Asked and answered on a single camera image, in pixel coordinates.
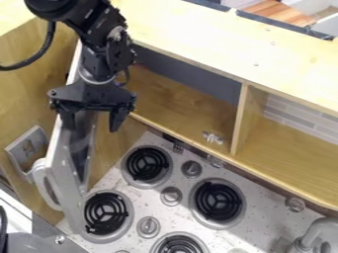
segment stove burner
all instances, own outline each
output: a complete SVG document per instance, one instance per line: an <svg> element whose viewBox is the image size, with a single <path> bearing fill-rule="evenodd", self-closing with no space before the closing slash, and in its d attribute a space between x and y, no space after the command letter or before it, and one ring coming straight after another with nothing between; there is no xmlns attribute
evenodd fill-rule
<svg viewBox="0 0 338 253"><path fill-rule="evenodd" d="M85 206L88 233L106 235L118 230L128 217L124 199L113 193L96 194Z"/></svg>
<svg viewBox="0 0 338 253"><path fill-rule="evenodd" d="M172 167L172 160L163 149L142 146L126 155L123 161L123 176L137 188L154 188L169 179Z"/></svg>
<svg viewBox="0 0 338 253"><path fill-rule="evenodd" d="M190 195L194 217L203 225L214 229L227 229L235 225L245 210L240 190L222 179L206 179Z"/></svg>
<svg viewBox="0 0 338 253"><path fill-rule="evenodd" d="M142 218L137 224L137 233L144 239L150 239L155 237L160 229L161 225L159 221L151 216Z"/></svg>
<svg viewBox="0 0 338 253"><path fill-rule="evenodd" d="M150 253L209 253L209 250L195 235L178 232L160 238Z"/></svg>

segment small metal object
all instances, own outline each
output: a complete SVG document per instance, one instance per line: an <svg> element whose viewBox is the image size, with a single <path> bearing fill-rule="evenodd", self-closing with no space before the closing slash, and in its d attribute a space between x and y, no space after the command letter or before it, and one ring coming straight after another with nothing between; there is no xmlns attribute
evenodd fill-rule
<svg viewBox="0 0 338 253"><path fill-rule="evenodd" d="M165 206L175 207L182 202L182 193L176 187L167 187L161 192L161 201Z"/></svg>
<svg viewBox="0 0 338 253"><path fill-rule="evenodd" d="M137 233L140 237L151 239L155 237L161 229L159 221L151 216L142 218L137 224Z"/></svg>
<svg viewBox="0 0 338 253"><path fill-rule="evenodd" d="M119 42L121 40L121 32L124 31L125 28L122 26L114 27L108 34L108 38L112 38L115 42Z"/></svg>
<svg viewBox="0 0 338 253"><path fill-rule="evenodd" d="M218 145L224 144L223 139L216 134L203 131L203 137L207 139L207 142L210 142L210 143L216 142Z"/></svg>
<svg viewBox="0 0 338 253"><path fill-rule="evenodd" d="M187 161L182 165L181 171L186 178L198 178L202 174L202 166L196 161Z"/></svg>
<svg viewBox="0 0 338 253"><path fill-rule="evenodd" d="M57 235L55 238L55 243L58 245L63 244L64 241L65 241L65 237L63 235Z"/></svg>
<svg viewBox="0 0 338 253"><path fill-rule="evenodd" d="M33 126L5 147L14 168L27 182L33 183L34 162L45 155L48 139L40 126Z"/></svg>
<svg viewBox="0 0 338 253"><path fill-rule="evenodd" d="M305 202L299 198L286 199L286 207L293 212L301 212L305 209Z"/></svg>
<svg viewBox="0 0 338 253"><path fill-rule="evenodd" d="M235 248L235 249L231 249L229 252L227 253L248 253L247 251L243 250L243 249L238 249L238 248Z"/></svg>
<svg viewBox="0 0 338 253"><path fill-rule="evenodd" d="M217 168L217 169L220 169L221 167L224 166L224 162L216 157L214 157L213 155L208 155L207 156L207 161L209 162L209 164L214 167L214 168Z"/></svg>
<svg viewBox="0 0 338 253"><path fill-rule="evenodd" d="M183 143L184 142L182 142L178 139L175 139L174 145L173 145L173 152L177 153L177 154L183 154L183 151L184 151L184 147L182 145Z"/></svg>

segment wooden board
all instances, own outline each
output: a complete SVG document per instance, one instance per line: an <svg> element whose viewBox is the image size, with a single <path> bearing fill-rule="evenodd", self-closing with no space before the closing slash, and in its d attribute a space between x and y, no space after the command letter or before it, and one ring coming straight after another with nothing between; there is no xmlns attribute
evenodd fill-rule
<svg viewBox="0 0 338 253"><path fill-rule="evenodd" d="M0 37L34 18L23 0L0 1Z"/></svg>
<svg viewBox="0 0 338 253"><path fill-rule="evenodd" d="M44 40L45 25L33 19L0 37L1 64L23 60L36 52ZM58 222L62 214L51 210L37 188L21 179L4 148L34 125L50 134L55 113L48 107L46 92L65 83L75 42L73 32L60 25L44 57L26 68L0 72L0 165L23 204L51 223Z"/></svg>
<svg viewBox="0 0 338 253"><path fill-rule="evenodd" d="M312 17L279 1L263 1L245 8L244 11L300 27L316 23Z"/></svg>
<svg viewBox="0 0 338 253"><path fill-rule="evenodd" d="M337 42L181 0L113 4L137 44L338 116Z"/></svg>
<svg viewBox="0 0 338 253"><path fill-rule="evenodd" d="M231 155L235 155L263 117L267 93L248 84L242 84L236 123L233 132Z"/></svg>
<svg viewBox="0 0 338 253"><path fill-rule="evenodd" d="M262 119L237 154L246 171L338 211L338 145Z"/></svg>
<svg viewBox="0 0 338 253"><path fill-rule="evenodd" d="M229 153L236 109L197 90L135 66L127 88L137 93L131 116L202 150ZM223 145L207 143L203 131L221 136Z"/></svg>

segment stovetop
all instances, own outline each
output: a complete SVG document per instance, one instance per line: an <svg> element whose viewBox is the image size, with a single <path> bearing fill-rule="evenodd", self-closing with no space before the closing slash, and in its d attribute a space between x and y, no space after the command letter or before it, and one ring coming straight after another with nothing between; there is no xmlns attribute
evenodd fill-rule
<svg viewBox="0 0 338 253"><path fill-rule="evenodd" d="M135 154L144 147L145 159ZM155 154L149 153L152 148ZM65 219L57 227L93 253L260 253L271 252L280 237L293 241L320 217L310 210L288 211L284 197L214 168L188 150L182 155L171 150L172 143L145 133L90 191L90 196L111 191L130 200L130 226L115 241L91 243L72 234ZM97 211L96 216L102 212L109 219L111 211Z"/></svg>

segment shelf compartment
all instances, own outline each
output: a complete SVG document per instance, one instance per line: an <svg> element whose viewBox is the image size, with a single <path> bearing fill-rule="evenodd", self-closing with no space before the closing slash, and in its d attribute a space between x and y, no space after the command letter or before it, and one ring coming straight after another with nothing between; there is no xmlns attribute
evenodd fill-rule
<svg viewBox="0 0 338 253"><path fill-rule="evenodd" d="M236 107L142 66L132 67L130 76L127 87L137 93L133 118L205 152L229 153ZM208 143L204 131L222 137L223 144Z"/></svg>
<svg viewBox="0 0 338 253"><path fill-rule="evenodd" d="M311 202L338 211L338 145L261 118L236 163Z"/></svg>

